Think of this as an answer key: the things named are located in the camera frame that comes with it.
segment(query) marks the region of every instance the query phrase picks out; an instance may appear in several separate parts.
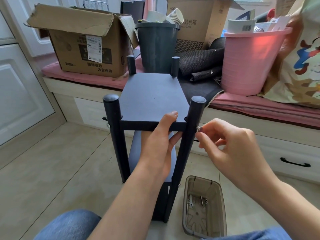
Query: pink curtain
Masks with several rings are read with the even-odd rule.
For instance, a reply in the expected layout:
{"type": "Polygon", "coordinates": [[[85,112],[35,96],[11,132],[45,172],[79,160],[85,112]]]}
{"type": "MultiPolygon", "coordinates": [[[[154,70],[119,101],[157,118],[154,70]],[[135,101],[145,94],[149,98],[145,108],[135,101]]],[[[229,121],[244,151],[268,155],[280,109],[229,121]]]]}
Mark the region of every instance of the pink curtain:
{"type": "Polygon", "coordinates": [[[148,11],[153,10],[153,0],[146,0],[146,4],[144,6],[143,18],[146,19],[148,16],[148,11]]]}

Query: blue jeans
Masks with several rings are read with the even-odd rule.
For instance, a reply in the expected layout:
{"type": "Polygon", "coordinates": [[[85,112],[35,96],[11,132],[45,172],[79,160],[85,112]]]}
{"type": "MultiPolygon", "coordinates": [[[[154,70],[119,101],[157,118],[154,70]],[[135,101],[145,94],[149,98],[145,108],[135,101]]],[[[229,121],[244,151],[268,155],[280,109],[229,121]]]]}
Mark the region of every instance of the blue jeans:
{"type": "MultiPolygon", "coordinates": [[[[101,217],[89,210],[72,210],[59,215],[34,240],[86,240],[101,217]]],[[[291,240],[283,228],[275,227],[215,240],[291,240]]]]}

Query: white cabinet door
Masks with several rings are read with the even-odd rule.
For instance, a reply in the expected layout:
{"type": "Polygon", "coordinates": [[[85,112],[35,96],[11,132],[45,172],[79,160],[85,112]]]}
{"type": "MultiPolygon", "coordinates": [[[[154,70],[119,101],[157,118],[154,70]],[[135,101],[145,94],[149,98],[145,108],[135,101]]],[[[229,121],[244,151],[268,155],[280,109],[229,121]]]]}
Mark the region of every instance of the white cabinet door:
{"type": "MultiPolygon", "coordinates": [[[[32,57],[46,55],[54,52],[49,38],[41,39],[39,37],[38,30],[24,25],[24,23],[34,10],[35,4],[42,3],[47,5],[65,7],[83,7],[83,1],[84,0],[5,0],[14,19],[14,22],[16,23],[32,57]]],[[[113,0],[111,4],[111,12],[120,12],[119,0],[113,0]]]]}
{"type": "Polygon", "coordinates": [[[14,35],[12,34],[5,18],[0,12],[0,45],[16,43],[14,35]]]}
{"type": "Polygon", "coordinates": [[[52,113],[19,45],[0,46],[0,145],[52,113]]]}

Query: black pole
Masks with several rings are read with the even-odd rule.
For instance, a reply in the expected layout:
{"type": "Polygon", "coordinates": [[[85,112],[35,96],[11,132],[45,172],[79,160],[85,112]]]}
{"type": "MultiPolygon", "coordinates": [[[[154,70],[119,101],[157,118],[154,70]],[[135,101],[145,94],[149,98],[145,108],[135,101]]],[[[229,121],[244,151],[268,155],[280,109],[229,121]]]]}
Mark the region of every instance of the black pole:
{"type": "Polygon", "coordinates": [[[136,61],[134,60],[134,56],[133,55],[129,55],[127,56],[127,61],[128,61],[128,71],[129,71],[129,75],[134,75],[137,73],[136,71],[136,61]]]}
{"type": "Polygon", "coordinates": [[[201,96],[193,96],[191,98],[190,107],[188,115],[186,117],[186,129],[182,134],[182,139],[180,143],[180,148],[177,156],[176,166],[174,168],[172,183],[170,186],[170,191],[168,195],[168,201],[164,213],[164,223],[167,223],[169,216],[174,205],[174,199],[176,198],[178,187],[182,178],[184,168],[191,151],[193,140],[195,138],[195,133],[197,131],[197,126],[200,123],[203,110],[206,106],[206,99],[201,96]]]}
{"type": "Polygon", "coordinates": [[[108,120],[108,124],[110,125],[110,134],[112,137],[113,147],[117,157],[122,182],[125,183],[130,176],[130,168],[125,132],[120,128],[120,120],[122,116],[120,111],[119,96],[116,94],[105,95],[103,97],[103,104],[106,110],[106,118],[108,120]]]}
{"type": "Polygon", "coordinates": [[[180,57],[174,56],[171,61],[171,76],[178,77],[180,57]]]}

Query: forearm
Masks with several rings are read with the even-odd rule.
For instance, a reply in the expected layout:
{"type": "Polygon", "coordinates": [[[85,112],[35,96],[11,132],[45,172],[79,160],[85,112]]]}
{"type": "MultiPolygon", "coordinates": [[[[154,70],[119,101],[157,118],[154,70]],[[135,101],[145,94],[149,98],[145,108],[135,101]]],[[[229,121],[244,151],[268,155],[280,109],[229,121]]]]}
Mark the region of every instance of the forearm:
{"type": "Polygon", "coordinates": [[[145,239],[162,184],[161,174],[138,164],[89,240],[145,239]]]}
{"type": "Polygon", "coordinates": [[[320,239],[320,210],[290,185],[275,182],[253,197],[289,234],[292,240],[320,239]]]}

